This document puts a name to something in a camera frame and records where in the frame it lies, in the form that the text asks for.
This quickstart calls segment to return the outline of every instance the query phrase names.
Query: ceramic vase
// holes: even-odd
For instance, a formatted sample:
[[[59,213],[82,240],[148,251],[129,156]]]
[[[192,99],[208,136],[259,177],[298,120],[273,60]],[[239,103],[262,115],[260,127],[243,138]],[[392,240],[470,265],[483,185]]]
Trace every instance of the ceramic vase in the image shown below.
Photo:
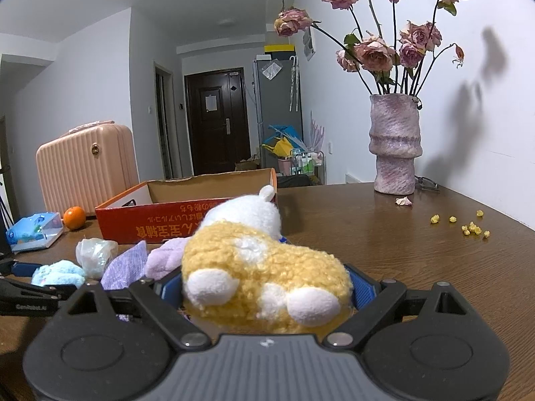
[[[401,93],[372,95],[370,152],[377,156],[375,190],[414,193],[414,158],[422,155],[418,99]]]

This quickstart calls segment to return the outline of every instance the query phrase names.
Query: yellow and white plush toy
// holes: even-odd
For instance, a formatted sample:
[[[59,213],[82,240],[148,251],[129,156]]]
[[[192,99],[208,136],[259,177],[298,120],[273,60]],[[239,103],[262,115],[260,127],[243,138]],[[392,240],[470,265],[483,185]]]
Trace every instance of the yellow and white plush toy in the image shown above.
[[[351,313],[351,280],[334,256],[279,242],[274,193],[208,212],[182,259],[185,310],[230,331],[323,338]]]

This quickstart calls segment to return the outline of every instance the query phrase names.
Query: brown tabletop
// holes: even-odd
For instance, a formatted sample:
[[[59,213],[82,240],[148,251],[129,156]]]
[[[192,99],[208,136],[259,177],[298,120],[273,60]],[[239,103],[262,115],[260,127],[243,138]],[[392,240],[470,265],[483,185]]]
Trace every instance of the brown tabletop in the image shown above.
[[[293,244],[331,252],[376,278],[395,277],[409,288],[448,280],[507,344],[509,379],[500,401],[535,401],[535,232],[453,191],[417,192],[414,206],[375,193],[372,184],[287,188],[279,191],[283,233]],[[476,217],[483,210],[482,219]],[[434,214],[440,222],[430,224]],[[449,223],[454,215],[457,223]],[[491,236],[465,237],[473,221]],[[96,222],[63,236],[51,249],[18,257],[49,264],[74,260],[77,242],[98,237]],[[121,246],[121,251],[129,246]],[[19,400],[33,400],[21,370],[39,319],[0,317],[0,382]]]

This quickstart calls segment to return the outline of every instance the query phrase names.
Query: red cardboard box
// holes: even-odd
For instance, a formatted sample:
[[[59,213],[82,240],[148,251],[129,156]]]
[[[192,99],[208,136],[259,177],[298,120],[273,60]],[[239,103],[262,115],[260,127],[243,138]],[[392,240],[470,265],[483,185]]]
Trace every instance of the red cardboard box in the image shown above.
[[[150,180],[96,207],[102,237],[119,244],[163,243],[193,235],[204,215],[218,204],[265,185],[277,191],[274,169]]]

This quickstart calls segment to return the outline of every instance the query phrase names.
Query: refrigerator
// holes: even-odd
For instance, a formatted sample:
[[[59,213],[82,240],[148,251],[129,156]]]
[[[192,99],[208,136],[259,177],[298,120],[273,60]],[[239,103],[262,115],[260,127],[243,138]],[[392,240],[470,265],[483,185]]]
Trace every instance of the refrigerator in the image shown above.
[[[270,60],[254,60],[252,63],[260,144],[275,134],[274,130],[269,129],[269,125],[291,125],[303,140],[301,96],[296,87],[294,87],[293,107],[290,111],[293,61],[279,60],[282,69],[271,80],[262,73],[270,63]],[[262,168],[272,167],[277,172],[280,171],[277,158],[263,147],[260,147],[260,165]]]

